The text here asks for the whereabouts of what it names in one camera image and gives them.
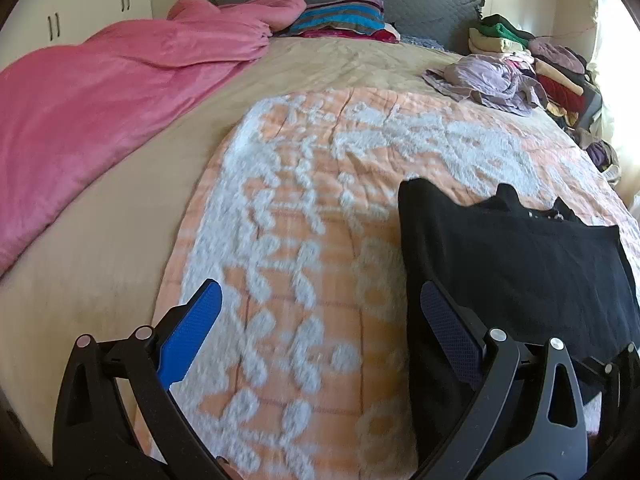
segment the red clothing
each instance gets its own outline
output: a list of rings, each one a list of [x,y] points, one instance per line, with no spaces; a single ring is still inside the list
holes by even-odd
[[[557,83],[544,75],[538,75],[538,81],[550,99],[558,103],[568,112],[582,114],[584,111],[584,95],[574,94],[566,86]]]
[[[301,38],[351,38],[352,40],[374,40],[383,43],[399,43],[391,32],[384,28],[377,30],[370,36],[359,34],[354,30],[344,28],[319,28],[317,30],[306,30],[298,35]]]

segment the blue gripper pad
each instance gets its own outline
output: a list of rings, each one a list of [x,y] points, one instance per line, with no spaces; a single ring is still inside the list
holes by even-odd
[[[420,307],[458,380],[477,391],[482,384],[482,352],[433,282],[420,292]]]
[[[165,390],[184,379],[222,309],[222,290],[212,282],[160,349],[158,378]]]

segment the white cabinet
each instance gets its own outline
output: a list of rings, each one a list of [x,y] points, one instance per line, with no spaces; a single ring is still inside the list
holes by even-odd
[[[150,0],[20,0],[0,30],[0,70],[38,48],[81,43],[111,23],[150,17]]]

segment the pink blanket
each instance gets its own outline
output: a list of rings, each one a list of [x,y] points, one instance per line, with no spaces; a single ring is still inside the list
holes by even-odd
[[[0,276],[92,181],[266,52],[304,0],[111,25],[0,72]]]

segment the beige bedsheet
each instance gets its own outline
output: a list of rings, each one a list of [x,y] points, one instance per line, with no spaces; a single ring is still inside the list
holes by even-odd
[[[267,56],[69,205],[0,281],[0,388],[44,454],[73,342],[82,333],[123,338],[150,322],[194,187],[248,107],[326,88],[432,93],[420,74],[457,58],[404,44],[273,40]],[[125,401],[132,413],[132,395]]]

